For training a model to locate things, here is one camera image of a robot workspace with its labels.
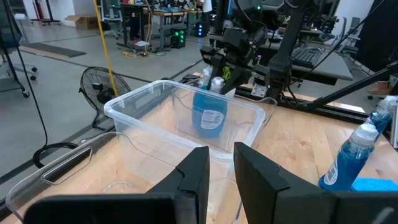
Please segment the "container handle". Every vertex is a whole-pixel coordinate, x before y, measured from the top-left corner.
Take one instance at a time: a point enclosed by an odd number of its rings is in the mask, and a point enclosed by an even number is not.
[[[92,155],[92,148],[87,147],[86,149],[82,150],[79,153],[76,153],[74,156],[71,158],[67,159],[63,163],[57,165],[53,169],[50,169],[47,171],[45,174],[43,174],[42,179],[44,182],[51,184],[51,185],[58,185],[67,180],[69,177],[75,175],[77,172],[81,171],[83,168],[85,168],[91,161],[91,155]],[[81,164],[84,160],[87,160],[86,164],[83,164],[79,169],[75,170],[71,174],[69,172]]]

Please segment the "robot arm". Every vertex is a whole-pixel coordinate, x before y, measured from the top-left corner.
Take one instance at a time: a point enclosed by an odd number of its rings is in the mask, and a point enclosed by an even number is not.
[[[234,1],[240,9],[238,0]],[[291,8],[292,16],[280,49],[277,55],[271,59],[268,67],[248,65],[256,57],[256,50],[266,43],[267,27],[261,22],[250,20],[244,11],[240,11],[237,15],[239,20],[244,21],[242,22],[244,27],[242,29],[230,28],[224,32],[222,38],[222,43],[225,46],[223,54],[215,49],[202,47],[201,54],[204,61],[213,66],[210,80],[214,77],[223,77],[225,80],[221,94],[248,83],[252,74],[256,73],[261,77],[262,84],[270,87],[267,96],[279,99],[292,68],[289,57],[295,45],[296,36],[301,30],[302,18],[308,7],[314,4],[314,0],[284,0],[284,2]],[[232,70],[227,76],[224,74],[226,67],[228,70]]]

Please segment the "black fan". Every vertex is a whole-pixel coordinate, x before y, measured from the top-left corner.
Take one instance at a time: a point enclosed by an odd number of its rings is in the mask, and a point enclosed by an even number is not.
[[[113,80],[119,96],[131,91],[126,81],[119,75],[113,73]],[[108,69],[101,67],[87,68],[80,79],[79,93],[83,93],[88,103],[96,110],[92,127],[105,130],[97,126],[98,117],[100,115],[106,116],[104,114],[105,103],[116,97],[109,79]]]

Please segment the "cardboard box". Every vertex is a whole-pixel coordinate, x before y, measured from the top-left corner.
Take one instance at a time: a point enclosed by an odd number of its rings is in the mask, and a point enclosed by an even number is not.
[[[78,16],[70,15],[65,20],[76,23],[78,29],[98,29],[98,22],[96,16]]]

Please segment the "container rim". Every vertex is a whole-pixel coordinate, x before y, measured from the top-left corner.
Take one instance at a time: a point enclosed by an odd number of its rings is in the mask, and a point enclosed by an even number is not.
[[[171,81],[171,80],[157,80],[157,81],[154,81],[152,83],[148,83],[148,84],[146,84],[146,85],[144,85],[144,86],[142,86],[140,88],[137,88],[137,89],[135,89],[133,91],[130,91],[129,93],[126,93],[124,95],[121,95],[121,96],[119,96],[119,97],[117,97],[115,99],[112,99],[112,100],[108,101],[104,105],[105,114],[107,116],[109,116],[110,118],[122,121],[123,123],[128,124],[130,126],[131,125],[135,125],[135,126],[138,126],[141,129],[145,130],[145,131],[151,131],[151,132],[153,132],[153,133],[155,133],[155,134],[157,134],[159,136],[165,136],[167,138],[167,141],[171,141],[171,143],[176,143],[177,145],[184,144],[184,145],[186,145],[186,146],[188,146],[189,148],[192,148],[192,149],[194,149],[195,147],[202,146],[202,145],[197,144],[197,143],[195,143],[195,142],[193,142],[191,140],[182,138],[182,137],[177,136],[175,134],[172,134],[172,133],[170,133],[170,132],[168,132],[166,130],[158,128],[158,127],[156,127],[154,125],[147,124],[147,123],[145,123],[145,122],[143,122],[143,121],[141,121],[139,119],[132,118],[132,117],[130,117],[130,116],[124,114],[124,113],[121,113],[121,112],[118,112],[116,110],[113,110],[113,106],[116,105],[116,104],[119,104],[121,101],[124,101],[127,98],[130,98],[130,97],[132,97],[134,95],[140,94],[140,93],[142,93],[144,91],[147,91],[148,89],[151,89],[151,88],[153,88],[153,87],[155,87],[157,85],[161,85],[161,84],[163,84],[163,85],[165,85],[165,84],[173,85],[173,86],[176,86],[178,88],[182,88],[184,90],[191,90],[191,91],[199,92],[199,93],[207,95],[207,96],[212,96],[212,97],[215,97],[215,98],[220,99],[220,100],[230,101],[230,102],[233,102],[233,103],[236,103],[236,104],[240,104],[240,105],[244,105],[244,106],[247,106],[247,107],[250,107],[250,108],[254,109],[255,112],[256,112],[256,116],[255,116],[254,121],[253,121],[253,127],[250,129],[250,131],[248,132],[248,134],[246,135],[246,137],[245,137],[245,139],[243,141],[243,143],[245,143],[248,146],[252,145],[252,143],[254,142],[254,139],[255,139],[255,135],[254,134],[259,132],[263,122],[265,121],[266,112],[264,111],[263,108],[261,108],[258,105],[255,105],[255,104],[252,104],[252,103],[248,103],[248,102],[245,102],[245,101],[242,101],[242,100],[237,100],[237,99],[234,99],[234,98],[227,98],[227,97],[225,97],[223,95],[220,95],[220,94],[217,94],[217,93],[213,93],[213,92],[210,92],[210,91],[202,90],[202,89],[196,88],[194,86],[188,86],[188,85],[185,85],[185,84],[182,84],[182,83],[179,83],[179,82],[175,82],[175,81]],[[215,152],[216,156],[220,157],[222,159],[233,159],[233,153],[222,153],[222,152],[218,152],[218,151],[215,151],[215,150],[212,150],[212,149],[211,149],[211,151]]]

